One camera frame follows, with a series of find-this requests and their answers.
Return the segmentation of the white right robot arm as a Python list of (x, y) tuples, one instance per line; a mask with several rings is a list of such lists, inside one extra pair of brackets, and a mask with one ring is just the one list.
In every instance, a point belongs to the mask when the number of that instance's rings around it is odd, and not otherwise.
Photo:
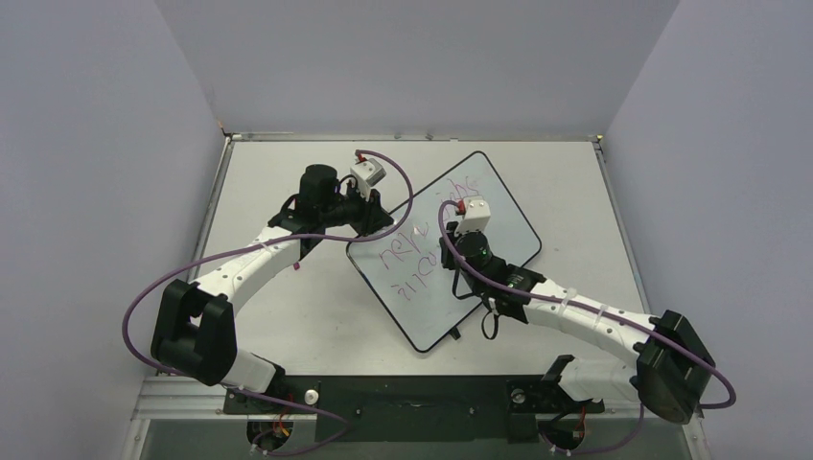
[(556, 284), (493, 254), (487, 237), (446, 224), (441, 244), (453, 283), (466, 283), (496, 320), (550, 328), (610, 354), (610, 361), (563, 357), (541, 383), (554, 409), (591, 400), (639, 401), (660, 418), (687, 424), (701, 408), (715, 362), (682, 314), (623, 311)]

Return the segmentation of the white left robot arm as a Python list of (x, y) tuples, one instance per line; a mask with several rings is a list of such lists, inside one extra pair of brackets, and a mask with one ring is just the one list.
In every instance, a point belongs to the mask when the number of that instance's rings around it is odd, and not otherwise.
[(160, 364), (212, 386), (248, 390), (261, 411), (279, 409), (286, 398), (284, 369), (238, 346), (235, 318), (265, 284), (298, 264), (327, 229), (349, 225), (360, 237), (389, 227), (375, 185), (385, 176), (381, 163), (364, 157), (343, 185), (337, 170), (310, 165), (299, 189), (273, 216), (245, 253), (187, 283), (175, 280), (162, 293), (151, 341)]

